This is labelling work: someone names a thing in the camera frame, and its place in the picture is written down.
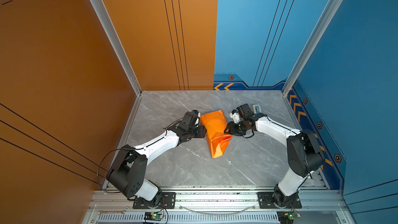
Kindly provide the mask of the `yellow orange wrapping paper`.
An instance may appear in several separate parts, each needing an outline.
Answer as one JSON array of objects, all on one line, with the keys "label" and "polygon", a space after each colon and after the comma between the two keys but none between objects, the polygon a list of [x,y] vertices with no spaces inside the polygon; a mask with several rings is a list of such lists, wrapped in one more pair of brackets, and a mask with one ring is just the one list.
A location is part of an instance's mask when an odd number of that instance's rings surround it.
[{"label": "yellow orange wrapping paper", "polygon": [[232,135],[225,134],[227,120],[222,110],[207,113],[201,116],[201,124],[205,126],[206,138],[208,141],[212,158],[222,156],[232,138]]}]

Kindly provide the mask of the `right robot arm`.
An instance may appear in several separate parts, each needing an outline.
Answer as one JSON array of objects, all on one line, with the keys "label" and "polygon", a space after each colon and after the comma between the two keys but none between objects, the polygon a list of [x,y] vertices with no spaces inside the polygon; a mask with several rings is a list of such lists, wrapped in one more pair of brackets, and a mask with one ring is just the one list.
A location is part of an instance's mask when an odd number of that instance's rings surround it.
[{"label": "right robot arm", "polygon": [[299,188],[325,162],[325,157],[315,134],[310,130],[290,128],[270,119],[264,114],[255,115],[239,122],[231,121],[225,134],[245,136],[248,131],[264,133],[287,148],[289,169],[284,178],[274,187],[274,204],[279,208],[293,205]]}]

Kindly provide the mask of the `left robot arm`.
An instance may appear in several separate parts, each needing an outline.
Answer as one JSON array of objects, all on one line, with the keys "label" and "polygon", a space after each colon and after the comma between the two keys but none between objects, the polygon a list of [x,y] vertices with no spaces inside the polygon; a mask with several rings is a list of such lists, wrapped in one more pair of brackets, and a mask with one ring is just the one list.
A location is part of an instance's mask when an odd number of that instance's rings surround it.
[{"label": "left robot arm", "polygon": [[161,202],[162,189],[145,179],[148,165],[182,143],[204,138],[206,132],[206,128],[198,124],[187,128],[173,126],[142,145],[125,145],[110,166],[106,179],[126,198],[138,197],[155,207]]}]

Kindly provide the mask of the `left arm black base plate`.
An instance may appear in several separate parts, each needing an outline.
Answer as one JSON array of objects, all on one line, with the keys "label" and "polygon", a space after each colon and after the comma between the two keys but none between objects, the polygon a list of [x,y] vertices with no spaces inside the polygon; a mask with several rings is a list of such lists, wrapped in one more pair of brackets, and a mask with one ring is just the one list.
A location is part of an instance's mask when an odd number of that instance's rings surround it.
[{"label": "left arm black base plate", "polygon": [[174,209],[176,203],[175,192],[162,192],[158,193],[151,201],[144,198],[137,197],[133,201],[134,209]]}]

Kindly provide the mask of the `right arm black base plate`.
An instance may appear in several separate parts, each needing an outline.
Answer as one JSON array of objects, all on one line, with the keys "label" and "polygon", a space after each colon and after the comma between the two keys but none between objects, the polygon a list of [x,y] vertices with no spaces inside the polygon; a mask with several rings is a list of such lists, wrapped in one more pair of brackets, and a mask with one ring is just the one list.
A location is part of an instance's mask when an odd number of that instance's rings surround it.
[{"label": "right arm black base plate", "polygon": [[296,192],[292,196],[288,197],[280,192],[258,192],[257,197],[261,209],[302,208],[299,192]]}]

